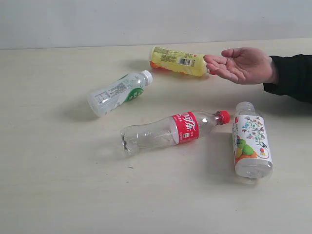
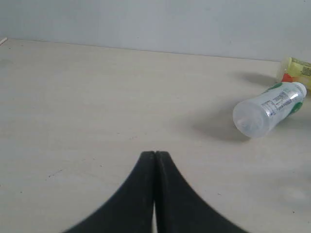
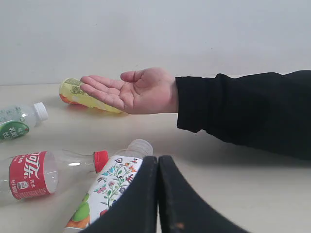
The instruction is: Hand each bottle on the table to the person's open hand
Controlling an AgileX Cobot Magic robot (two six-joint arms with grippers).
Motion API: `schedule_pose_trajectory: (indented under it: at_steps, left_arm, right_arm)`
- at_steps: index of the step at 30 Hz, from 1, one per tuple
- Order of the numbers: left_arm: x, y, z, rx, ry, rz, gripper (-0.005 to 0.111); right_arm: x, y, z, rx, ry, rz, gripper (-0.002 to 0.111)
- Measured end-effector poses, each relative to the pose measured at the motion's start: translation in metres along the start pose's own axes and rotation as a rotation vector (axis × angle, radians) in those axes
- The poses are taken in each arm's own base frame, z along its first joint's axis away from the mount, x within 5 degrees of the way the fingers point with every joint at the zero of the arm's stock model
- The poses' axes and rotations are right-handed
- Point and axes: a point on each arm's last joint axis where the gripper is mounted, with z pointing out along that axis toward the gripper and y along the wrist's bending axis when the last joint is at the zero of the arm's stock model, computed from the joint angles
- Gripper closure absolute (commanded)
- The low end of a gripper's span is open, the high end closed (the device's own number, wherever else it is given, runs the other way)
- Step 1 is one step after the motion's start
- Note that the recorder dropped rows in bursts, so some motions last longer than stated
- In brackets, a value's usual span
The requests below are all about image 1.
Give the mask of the black sleeved forearm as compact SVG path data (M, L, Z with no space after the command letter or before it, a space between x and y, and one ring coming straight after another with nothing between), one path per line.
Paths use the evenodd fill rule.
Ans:
M268 93L290 96L298 101L312 102L312 56L271 56L276 68L278 83L264 83Z

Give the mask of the open human hand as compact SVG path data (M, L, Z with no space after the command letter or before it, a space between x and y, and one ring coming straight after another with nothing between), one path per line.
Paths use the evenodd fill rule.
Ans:
M257 48L231 48L221 56L205 55L210 73L236 84L278 84L277 69L271 57Z

